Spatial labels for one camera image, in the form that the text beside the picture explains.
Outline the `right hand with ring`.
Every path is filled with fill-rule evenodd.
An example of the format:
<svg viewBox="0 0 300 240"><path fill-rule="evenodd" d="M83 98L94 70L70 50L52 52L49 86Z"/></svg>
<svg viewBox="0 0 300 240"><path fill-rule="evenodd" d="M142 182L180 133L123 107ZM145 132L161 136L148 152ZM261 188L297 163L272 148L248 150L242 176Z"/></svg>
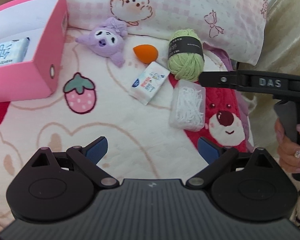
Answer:
<svg viewBox="0 0 300 240"><path fill-rule="evenodd" d="M288 173L300 173L300 145L292 142L286 135L281 121L274 126L278 142L279 165Z"/></svg>

